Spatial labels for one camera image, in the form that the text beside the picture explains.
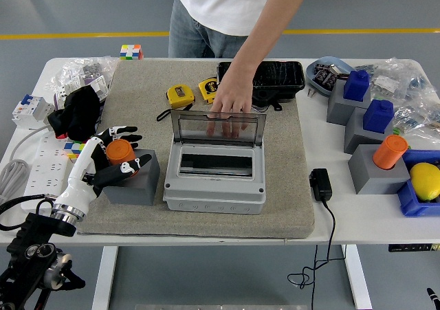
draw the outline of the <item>tape measure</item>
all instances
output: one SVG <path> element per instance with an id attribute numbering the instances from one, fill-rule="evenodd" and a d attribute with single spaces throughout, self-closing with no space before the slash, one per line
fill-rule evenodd
<path id="1" fill-rule="evenodd" d="M 208 103 L 214 102 L 215 94 L 217 92 L 217 78 L 209 78 L 199 83 L 201 96 Z"/>
<path id="2" fill-rule="evenodd" d="M 166 92 L 166 97 L 172 109 L 188 106 L 195 101 L 195 97 L 188 85 L 173 85 Z"/>

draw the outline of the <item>person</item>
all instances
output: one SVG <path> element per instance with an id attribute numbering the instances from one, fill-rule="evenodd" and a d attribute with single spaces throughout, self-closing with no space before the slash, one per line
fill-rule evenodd
<path id="1" fill-rule="evenodd" d="M 233 58 L 211 111 L 249 113 L 256 68 L 303 0 L 174 0 L 168 56 Z"/>

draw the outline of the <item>clear hinged cover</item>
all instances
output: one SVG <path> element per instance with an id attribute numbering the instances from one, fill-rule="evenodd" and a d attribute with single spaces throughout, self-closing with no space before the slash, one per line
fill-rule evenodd
<path id="1" fill-rule="evenodd" d="M 261 146 L 266 115 L 171 110 L 174 141 L 193 144 Z"/>

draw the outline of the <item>table leg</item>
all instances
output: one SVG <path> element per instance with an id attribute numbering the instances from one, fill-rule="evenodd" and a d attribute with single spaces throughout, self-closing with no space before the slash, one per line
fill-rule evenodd
<path id="1" fill-rule="evenodd" d="M 351 293 L 356 309 L 372 309 L 369 290 L 366 286 L 364 271 L 356 245 L 342 245 L 346 271 L 349 275 Z"/>
<path id="2" fill-rule="evenodd" d="M 107 310 L 109 308 L 117 258 L 118 246 L 106 246 L 103 248 L 91 310 Z"/>

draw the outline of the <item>jeans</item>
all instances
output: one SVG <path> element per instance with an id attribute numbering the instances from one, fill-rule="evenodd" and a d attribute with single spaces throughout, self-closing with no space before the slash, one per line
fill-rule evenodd
<path id="1" fill-rule="evenodd" d="M 226 35 L 194 20 L 180 0 L 171 13 L 169 58 L 234 58 L 247 36 Z"/>

